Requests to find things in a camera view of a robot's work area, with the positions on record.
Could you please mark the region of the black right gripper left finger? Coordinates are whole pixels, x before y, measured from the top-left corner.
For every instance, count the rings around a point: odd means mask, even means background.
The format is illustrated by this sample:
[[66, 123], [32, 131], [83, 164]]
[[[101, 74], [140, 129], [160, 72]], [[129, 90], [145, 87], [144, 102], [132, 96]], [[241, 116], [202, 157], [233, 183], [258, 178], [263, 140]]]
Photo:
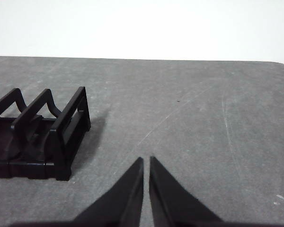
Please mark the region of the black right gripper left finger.
[[137, 227], [143, 201], [143, 168], [141, 157], [119, 180], [72, 221], [20, 222], [12, 227]]

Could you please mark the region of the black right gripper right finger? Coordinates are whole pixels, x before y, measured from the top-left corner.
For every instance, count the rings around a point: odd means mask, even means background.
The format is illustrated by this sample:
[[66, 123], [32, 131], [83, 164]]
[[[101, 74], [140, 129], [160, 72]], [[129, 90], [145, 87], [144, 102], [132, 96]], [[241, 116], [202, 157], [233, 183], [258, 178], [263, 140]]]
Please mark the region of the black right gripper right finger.
[[282, 227], [282, 224], [222, 220], [190, 194], [155, 157], [150, 157], [149, 193], [156, 227]]

